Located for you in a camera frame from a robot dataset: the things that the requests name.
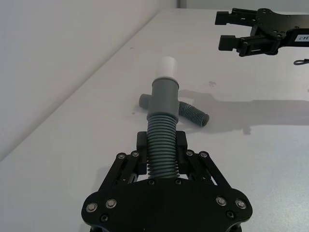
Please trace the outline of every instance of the gray corrugated pipe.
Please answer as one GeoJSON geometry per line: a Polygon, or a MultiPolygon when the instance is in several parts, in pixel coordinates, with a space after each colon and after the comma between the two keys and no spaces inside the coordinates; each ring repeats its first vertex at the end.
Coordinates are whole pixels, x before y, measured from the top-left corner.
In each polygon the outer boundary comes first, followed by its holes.
{"type": "MultiPolygon", "coordinates": [[[[150,101],[151,95],[149,94],[141,94],[140,96],[140,107],[148,110],[149,101],[150,101]]],[[[179,102],[179,115],[187,118],[194,124],[204,127],[209,121],[209,115],[200,111],[199,109],[196,109],[194,106],[185,103],[183,101],[179,102]]]]}
{"type": "Polygon", "coordinates": [[[150,178],[178,177],[176,124],[178,122],[178,82],[176,60],[164,57],[153,81],[148,105],[147,162],[150,178]]]}

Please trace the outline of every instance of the bolt head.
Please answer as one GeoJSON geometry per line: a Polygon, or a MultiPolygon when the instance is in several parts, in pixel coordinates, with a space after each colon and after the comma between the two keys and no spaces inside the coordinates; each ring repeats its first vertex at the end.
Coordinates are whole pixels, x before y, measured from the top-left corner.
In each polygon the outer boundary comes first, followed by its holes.
{"type": "Polygon", "coordinates": [[[246,203],[242,200],[237,200],[237,201],[235,201],[235,203],[236,203],[237,207],[240,208],[240,209],[247,208],[246,203]]]}
{"type": "Polygon", "coordinates": [[[117,205],[117,201],[115,199],[109,199],[109,200],[107,200],[107,202],[105,204],[106,208],[108,208],[108,209],[112,209],[116,205],[117,205]]]}
{"type": "Polygon", "coordinates": [[[192,151],[187,151],[186,154],[187,154],[188,156],[192,156],[192,155],[193,155],[193,152],[192,152],[192,151]]]}
{"type": "Polygon", "coordinates": [[[181,185],[182,181],[180,179],[175,180],[176,185],[181,185]]]}
{"type": "Polygon", "coordinates": [[[124,154],[119,154],[118,155],[118,159],[123,159],[125,156],[124,156],[124,154]]]}
{"type": "Polygon", "coordinates": [[[139,152],[138,151],[133,151],[132,152],[132,156],[134,156],[134,157],[137,157],[137,156],[139,156],[140,154],[139,154],[139,152]]]}
{"type": "Polygon", "coordinates": [[[89,204],[87,205],[87,207],[86,207],[86,211],[87,211],[88,213],[95,212],[95,210],[97,209],[97,207],[98,207],[98,205],[97,205],[96,203],[94,203],[94,202],[89,203],[89,204]]]}
{"type": "Polygon", "coordinates": [[[229,219],[234,219],[235,218],[235,214],[233,213],[233,211],[227,211],[226,216],[229,219]]]}
{"type": "Polygon", "coordinates": [[[205,152],[201,152],[201,157],[203,157],[203,158],[206,158],[207,157],[207,153],[205,153],[205,152]]]}
{"type": "Polygon", "coordinates": [[[155,185],[155,181],[154,180],[148,180],[148,184],[149,185],[155,185]]]}
{"type": "Polygon", "coordinates": [[[217,198],[216,198],[216,202],[217,202],[220,206],[226,206],[226,205],[227,205],[226,199],[224,199],[223,197],[217,197],[217,198]]]}
{"type": "Polygon", "coordinates": [[[106,222],[108,220],[108,216],[106,214],[103,214],[101,217],[102,222],[106,222]]]}

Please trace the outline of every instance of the black cable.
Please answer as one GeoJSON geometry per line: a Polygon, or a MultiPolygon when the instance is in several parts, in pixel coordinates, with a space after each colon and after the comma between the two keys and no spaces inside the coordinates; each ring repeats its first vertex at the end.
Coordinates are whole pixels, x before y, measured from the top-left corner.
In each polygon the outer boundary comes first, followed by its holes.
{"type": "Polygon", "coordinates": [[[298,59],[294,61],[294,65],[309,64],[309,59],[298,59]]]}

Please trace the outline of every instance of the label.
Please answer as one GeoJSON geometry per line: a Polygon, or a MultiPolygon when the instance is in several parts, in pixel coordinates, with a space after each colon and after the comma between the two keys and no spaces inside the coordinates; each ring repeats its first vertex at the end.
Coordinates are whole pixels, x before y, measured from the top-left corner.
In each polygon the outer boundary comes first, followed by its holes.
{"type": "Polygon", "coordinates": [[[295,42],[309,42],[309,35],[298,35],[295,42]]]}

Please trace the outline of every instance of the white table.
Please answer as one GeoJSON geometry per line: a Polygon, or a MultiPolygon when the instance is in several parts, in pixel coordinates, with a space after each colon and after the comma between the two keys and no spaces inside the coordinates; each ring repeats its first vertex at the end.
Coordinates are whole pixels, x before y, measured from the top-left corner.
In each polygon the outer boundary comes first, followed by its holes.
{"type": "Polygon", "coordinates": [[[178,129],[251,200],[243,231],[308,231],[309,65],[293,61],[309,50],[220,52],[220,35],[246,36],[250,28],[215,26],[215,15],[162,11],[0,163],[0,231],[89,230],[82,204],[115,155],[134,150],[136,133],[147,130],[138,99],[151,93],[166,55],[178,61],[180,100],[211,116],[205,128],[182,119],[178,129]]]}

